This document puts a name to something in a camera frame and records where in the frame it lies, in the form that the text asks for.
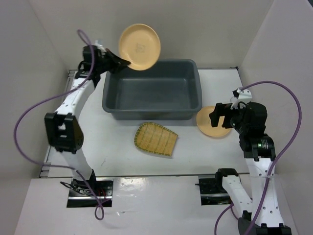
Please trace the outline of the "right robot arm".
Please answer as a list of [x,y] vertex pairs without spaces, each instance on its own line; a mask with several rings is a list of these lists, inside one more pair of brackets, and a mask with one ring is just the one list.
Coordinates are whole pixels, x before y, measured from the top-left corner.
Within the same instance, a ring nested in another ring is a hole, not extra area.
[[239,214],[238,230],[241,235],[290,235],[280,214],[274,183],[274,171],[270,166],[276,159],[274,142],[265,134],[266,107],[260,103],[240,102],[237,108],[231,104],[217,103],[209,114],[212,127],[217,127],[224,117],[223,128],[233,128],[239,133],[240,148],[248,166],[251,192],[242,186],[237,171],[220,168],[216,172],[214,187],[227,192]]

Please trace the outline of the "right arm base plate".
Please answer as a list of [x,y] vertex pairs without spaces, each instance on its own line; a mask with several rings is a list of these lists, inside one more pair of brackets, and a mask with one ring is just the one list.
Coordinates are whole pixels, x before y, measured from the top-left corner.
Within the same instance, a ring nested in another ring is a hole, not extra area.
[[200,175],[195,183],[200,191],[201,205],[229,205],[230,196],[224,189],[219,188],[215,175]]

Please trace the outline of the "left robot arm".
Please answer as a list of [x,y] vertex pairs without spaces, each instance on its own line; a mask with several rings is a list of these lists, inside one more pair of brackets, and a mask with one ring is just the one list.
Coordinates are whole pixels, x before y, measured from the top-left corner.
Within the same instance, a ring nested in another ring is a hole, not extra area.
[[55,112],[47,113],[44,118],[49,144],[64,157],[72,170],[73,187],[88,196],[96,193],[97,182],[94,170],[87,163],[82,150],[84,134],[78,122],[79,115],[99,83],[101,74],[108,71],[117,73],[128,65],[129,61],[116,56],[109,49],[85,46],[71,92]]

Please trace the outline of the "tan plate with bear logo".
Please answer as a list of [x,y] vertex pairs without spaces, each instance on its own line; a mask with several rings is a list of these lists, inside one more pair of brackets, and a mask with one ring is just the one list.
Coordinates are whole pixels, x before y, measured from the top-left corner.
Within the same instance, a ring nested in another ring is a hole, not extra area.
[[158,61],[161,42],[154,29],[146,24],[136,23],[123,31],[118,49],[120,57],[130,62],[129,68],[143,71]]

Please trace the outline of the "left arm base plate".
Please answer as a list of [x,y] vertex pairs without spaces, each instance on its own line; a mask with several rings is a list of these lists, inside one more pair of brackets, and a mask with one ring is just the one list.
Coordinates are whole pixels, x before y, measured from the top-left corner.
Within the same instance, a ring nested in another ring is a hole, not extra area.
[[[91,190],[86,186],[79,186],[77,183],[60,182],[69,189],[67,208],[90,208],[98,205]],[[112,207],[113,180],[97,180],[95,195],[105,208]]]

